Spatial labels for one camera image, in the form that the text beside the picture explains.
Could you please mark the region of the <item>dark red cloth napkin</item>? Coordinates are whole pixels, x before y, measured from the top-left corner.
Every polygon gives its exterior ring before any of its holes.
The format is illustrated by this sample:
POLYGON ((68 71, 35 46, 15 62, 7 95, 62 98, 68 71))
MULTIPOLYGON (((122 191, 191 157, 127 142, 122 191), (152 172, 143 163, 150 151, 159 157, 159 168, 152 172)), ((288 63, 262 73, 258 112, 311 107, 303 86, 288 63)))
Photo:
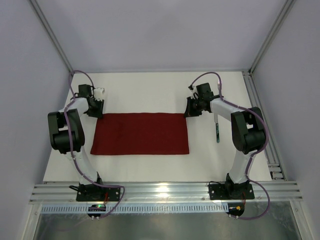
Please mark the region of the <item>dark red cloth napkin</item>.
POLYGON ((96 122, 90 153, 188 155, 187 121, 182 113, 106 113, 96 122))

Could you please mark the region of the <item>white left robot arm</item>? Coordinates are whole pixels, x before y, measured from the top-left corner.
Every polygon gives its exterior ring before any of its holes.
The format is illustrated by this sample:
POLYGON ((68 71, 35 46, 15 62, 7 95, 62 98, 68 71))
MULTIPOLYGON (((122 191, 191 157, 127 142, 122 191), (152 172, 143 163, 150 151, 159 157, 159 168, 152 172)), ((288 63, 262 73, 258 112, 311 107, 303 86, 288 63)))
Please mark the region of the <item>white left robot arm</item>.
POLYGON ((81 116, 103 117, 105 89, 81 84, 77 93, 71 93, 71 100, 63 109, 47 115, 50 144, 74 166, 80 185, 101 187, 102 179, 90 163, 84 147, 86 139, 81 116))

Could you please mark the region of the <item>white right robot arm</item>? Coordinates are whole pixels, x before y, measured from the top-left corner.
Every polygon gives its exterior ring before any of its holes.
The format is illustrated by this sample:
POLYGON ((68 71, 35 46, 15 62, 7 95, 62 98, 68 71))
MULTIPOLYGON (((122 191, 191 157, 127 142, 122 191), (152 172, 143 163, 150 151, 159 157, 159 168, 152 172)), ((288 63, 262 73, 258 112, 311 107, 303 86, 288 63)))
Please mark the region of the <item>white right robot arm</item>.
POLYGON ((231 123, 232 142, 236 149, 233 165, 225 182, 211 181, 208 193, 211 200, 253 200, 253 186, 249 172, 255 154, 262 150, 267 133, 261 110, 258 107, 245 109, 215 95, 209 83, 190 85, 191 96, 187 98, 184 117, 198 117, 204 111, 221 116, 231 123))

